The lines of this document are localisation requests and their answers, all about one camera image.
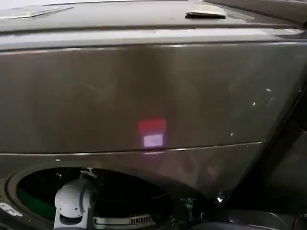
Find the shiny metal surface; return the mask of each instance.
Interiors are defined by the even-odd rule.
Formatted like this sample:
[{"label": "shiny metal surface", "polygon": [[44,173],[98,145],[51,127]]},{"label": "shiny metal surface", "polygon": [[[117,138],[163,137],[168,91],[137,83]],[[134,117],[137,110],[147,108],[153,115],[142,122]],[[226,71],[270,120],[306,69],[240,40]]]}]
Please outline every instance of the shiny metal surface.
[{"label": "shiny metal surface", "polygon": [[293,25],[287,21],[224,6],[222,8],[227,12],[226,19],[185,19],[186,13],[194,4],[175,0],[65,4],[67,7],[74,8],[56,14],[43,15],[35,20],[5,20],[0,24],[0,32],[37,33],[54,30],[113,30],[116,28],[293,28]]},{"label": "shiny metal surface", "polygon": [[265,141],[300,90],[305,43],[126,46],[0,54],[0,151],[143,149]]},{"label": "shiny metal surface", "polygon": [[229,209],[223,214],[228,216],[231,223],[260,226],[267,229],[291,230],[295,222],[295,217],[255,210]]},{"label": "shiny metal surface", "polygon": [[127,29],[109,31],[58,31],[0,36],[0,50],[63,48],[80,51],[84,46],[118,46],[126,45],[165,45],[175,44],[183,47],[190,43],[212,42],[297,42],[305,31],[299,29],[269,28],[198,28],[198,29]]}]

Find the circular opening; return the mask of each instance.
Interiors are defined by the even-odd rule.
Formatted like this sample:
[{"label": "circular opening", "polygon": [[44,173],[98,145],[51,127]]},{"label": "circular opening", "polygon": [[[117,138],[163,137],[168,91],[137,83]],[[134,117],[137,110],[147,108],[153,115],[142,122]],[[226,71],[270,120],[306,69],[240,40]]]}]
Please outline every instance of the circular opening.
[{"label": "circular opening", "polygon": [[[57,191],[65,183],[78,179],[82,170],[84,168],[54,168],[30,174],[19,182],[17,196],[32,212],[53,221]],[[120,172],[101,169],[92,169],[92,172],[98,175],[100,184],[99,193],[94,198],[97,199],[95,217],[150,215],[155,223],[159,223],[172,214],[172,200],[159,187]]]}]

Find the metallic body panel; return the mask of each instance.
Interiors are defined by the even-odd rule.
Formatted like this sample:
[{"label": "metallic body panel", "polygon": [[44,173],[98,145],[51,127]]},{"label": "metallic body panel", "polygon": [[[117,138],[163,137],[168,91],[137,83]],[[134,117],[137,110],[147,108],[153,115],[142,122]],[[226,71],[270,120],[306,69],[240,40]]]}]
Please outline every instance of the metallic body panel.
[{"label": "metallic body panel", "polygon": [[0,32],[127,28],[292,28],[287,21],[222,6],[226,19],[185,19],[195,3],[188,1],[121,1],[66,4],[66,11],[34,19],[2,20]]},{"label": "metallic body panel", "polygon": [[3,53],[0,151],[139,150],[138,121],[153,118],[167,121],[166,149],[265,141],[300,90],[306,52],[293,42]]}]

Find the dark circular hole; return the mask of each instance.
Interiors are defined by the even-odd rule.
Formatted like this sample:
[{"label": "dark circular hole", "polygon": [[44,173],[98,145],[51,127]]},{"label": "dark circular hole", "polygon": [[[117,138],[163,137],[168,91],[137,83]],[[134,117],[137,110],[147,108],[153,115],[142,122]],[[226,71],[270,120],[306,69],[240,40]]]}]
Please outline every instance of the dark circular hole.
[{"label": "dark circular hole", "polygon": [[[78,179],[82,170],[84,169],[55,168],[35,172],[20,181],[17,195],[30,210],[53,221],[57,191],[65,183]],[[103,180],[97,182],[101,187],[93,197],[96,200],[95,217],[126,218],[142,213],[158,216],[160,221],[170,217],[173,211],[172,200],[159,187],[119,172],[94,169],[94,173]],[[38,184],[43,191],[36,189]]]}]

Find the gray metal panel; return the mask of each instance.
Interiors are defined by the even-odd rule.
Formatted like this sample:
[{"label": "gray metal panel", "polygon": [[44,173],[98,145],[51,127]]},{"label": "gray metal panel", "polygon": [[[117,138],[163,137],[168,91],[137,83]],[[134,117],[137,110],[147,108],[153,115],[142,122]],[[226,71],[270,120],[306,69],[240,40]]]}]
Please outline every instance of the gray metal panel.
[{"label": "gray metal panel", "polygon": [[142,149],[138,122],[153,118],[166,119],[163,148],[264,141],[300,90],[306,52],[264,43],[4,53],[0,151]]},{"label": "gray metal panel", "polygon": [[262,226],[276,230],[290,230],[295,222],[295,217],[288,215],[244,209],[228,209],[223,211],[223,215],[227,215],[229,221],[234,224]]},{"label": "gray metal panel", "polygon": [[76,30],[80,28],[159,28],[159,27],[281,27],[286,21],[223,7],[226,19],[185,19],[194,3],[187,1],[131,1],[72,4],[73,9],[31,19],[1,20],[0,32]]},{"label": "gray metal panel", "polygon": [[307,22],[307,2],[284,0],[206,0],[215,4],[235,7],[274,18],[288,20],[300,25]]}]

